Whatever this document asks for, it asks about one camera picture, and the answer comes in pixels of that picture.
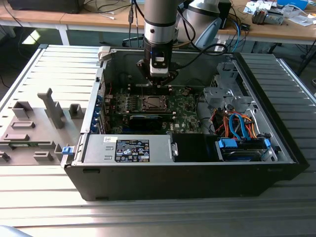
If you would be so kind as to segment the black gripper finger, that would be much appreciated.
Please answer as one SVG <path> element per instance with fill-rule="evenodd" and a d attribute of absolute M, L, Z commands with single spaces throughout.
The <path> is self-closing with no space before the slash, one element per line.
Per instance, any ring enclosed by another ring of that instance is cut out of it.
<path fill-rule="evenodd" d="M 144 60 L 141 59 L 136 63 L 137 68 L 141 72 L 142 76 L 153 86 L 158 86 L 158 77 L 154 77 L 150 74 L 150 64 Z"/>
<path fill-rule="evenodd" d="M 178 71 L 171 71 L 167 74 L 161 74 L 158 76 L 158 86 L 165 86 L 175 80 L 178 76 Z"/>

